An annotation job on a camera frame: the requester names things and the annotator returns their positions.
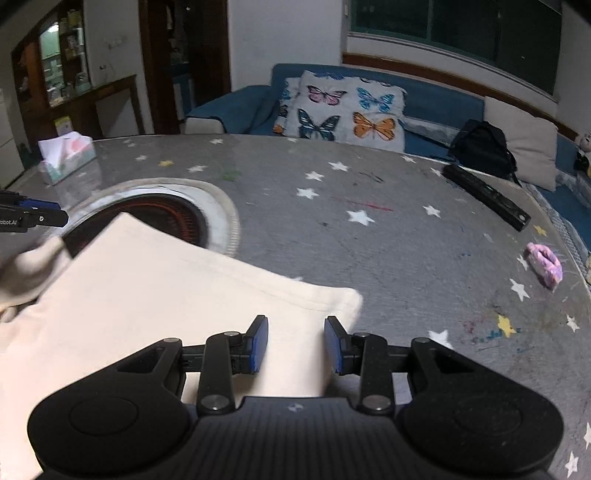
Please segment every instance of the blue sofa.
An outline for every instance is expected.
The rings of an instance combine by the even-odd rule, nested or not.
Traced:
[[[471,118],[483,119],[484,99],[454,88],[373,70],[290,63],[275,65],[270,85],[253,85],[229,93],[192,110],[189,117],[218,119],[227,133],[276,135],[272,129],[279,113],[279,98],[285,79],[299,77],[305,70],[364,77],[397,85],[407,91],[405,116],[458,129]],[[446,147],[409,131],[405,131],[405,152],[423,157],[448,158]],[[575,143],[559,134],[556,167],[570,176],[576,176],[573,169],[576,153]],[[538,191],[561,217],[573,223],[587,247],[591,248],[591,210],[582,206],[565,184],[559,184],[556,192]]]

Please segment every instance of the black butterfly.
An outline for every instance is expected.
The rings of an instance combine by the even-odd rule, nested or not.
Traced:
[[[299,129],[300,138],[322,137],[324,140],[335,141],[335,134],[333,132],[339,123],[340,115],[330,116],[320,126],[317,126],[305,110],[298,108],[297,119],[301,125]]]

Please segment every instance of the tissue box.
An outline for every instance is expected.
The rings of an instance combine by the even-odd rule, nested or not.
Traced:
[[[39,149],[43,160],[39,171],[45,183],[55,185],[96,157],[91,137],[70,132],[50,140],[41,140]]]

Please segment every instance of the wooden trim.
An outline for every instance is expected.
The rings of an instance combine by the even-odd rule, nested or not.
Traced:
[[[155,22],[165,21],[165,4],[161,0],[138,0],[138,10],[144,76],[154,133],[179,134],[173,81],[165,70],[170,58],[163,54],[164,47],[158,43],[168,44],[168,40],[160,35],[160,30],[154,31]]]
[[[511,95],[507,95],[499,90],[487,87],[480,83],[467,80],[465,78],[453,75],[451,73],[442,72],[441,70],[435,70],[428,67],[423,67],[414,63],[407,63],[398,60],[386,59],[383,57],[374,57],[371,55],[363,55],[358,53],[347,53],[343,52],[342,63],[346,65],[353,65],[357,67],[369,67],[379,70],[387,70],[389,72],[404,73],[415,77],[420,77],[434,82],[439,82],[444,85],[465,90],[466,92],[474,93],[481,97],[489,96],[496,98],[502,102],[516,106],[534,116],[544,118],[558,127],[558,131],[570,140],[577,137],[577,132],[562,124],[549,114],[539,110],[538,108],[525,103]]]

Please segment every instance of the white wall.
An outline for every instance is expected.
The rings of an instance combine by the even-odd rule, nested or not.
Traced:
[[[555,94],[558,120],[580,134],[591,131],[591,25],[565,2]]]
[[[23,37],[54,8],[60,0],[30,0],[11,18],[0,25],[0,89],[4,91],[4,102],[8,120],[17,145],[28,145],[21,110],[18,106],[17,91],[12,75],[12,51]]]
[[[500,90],[552,116],[555,116],[558,110],[557,102],[548,94],[539,92],[518,80],[511,79],[507,75],[497,73],[492,69],[457,58],[452,54],[442,54],[429,47],[353,36],[347,40],[347,51],[350,53],[387,57],[389,59],[405,61],[452,73],[490,88]]]
[[[340,65],[343,0],[229,0],[232,90],[269,84],[275,63]]]
[[[137,0],[84,0],[86,53],[92,85],[136,74],[139,106],[147,134],[154,133],[144,76]],[[124,43],[108,48],[117,36]],[[97,103],[100,126],[106,137],[137,135],[129,94],[122,92]]]

